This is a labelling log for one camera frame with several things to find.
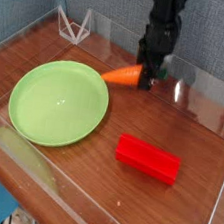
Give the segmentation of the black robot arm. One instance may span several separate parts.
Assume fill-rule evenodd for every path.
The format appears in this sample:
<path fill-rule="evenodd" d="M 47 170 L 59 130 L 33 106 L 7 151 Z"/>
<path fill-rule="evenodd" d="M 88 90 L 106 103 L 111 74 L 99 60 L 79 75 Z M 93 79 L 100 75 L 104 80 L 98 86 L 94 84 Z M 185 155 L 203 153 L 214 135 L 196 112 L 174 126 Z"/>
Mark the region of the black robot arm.
<path fill-rule="evenodd" d="M 153 80 L 162 79 L 165 57 L 172 54 L 182 27 L 180 13 L 186 0 L 153 0 L 144 36 L 139 40 L 136 63 L 142 65 L 137 86 L 150 90 Z"/>

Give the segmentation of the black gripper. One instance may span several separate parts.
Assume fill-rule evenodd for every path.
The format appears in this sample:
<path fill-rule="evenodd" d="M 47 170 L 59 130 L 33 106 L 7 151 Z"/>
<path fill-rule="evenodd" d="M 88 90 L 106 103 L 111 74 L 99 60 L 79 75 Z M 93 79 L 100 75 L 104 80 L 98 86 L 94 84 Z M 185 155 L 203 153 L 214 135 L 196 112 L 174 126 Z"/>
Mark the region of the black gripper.
<path fill-rule="evenodd" d="M 179 16 L 165 22 L 150 15 L 149 20 L 144 37 L 139 40 L 136 60 L 143 66 L 138 88 L 146 91 L 151 89 L 153 79 L 159 76 L 164 57 L 173 53 L 182 27 Z"/>

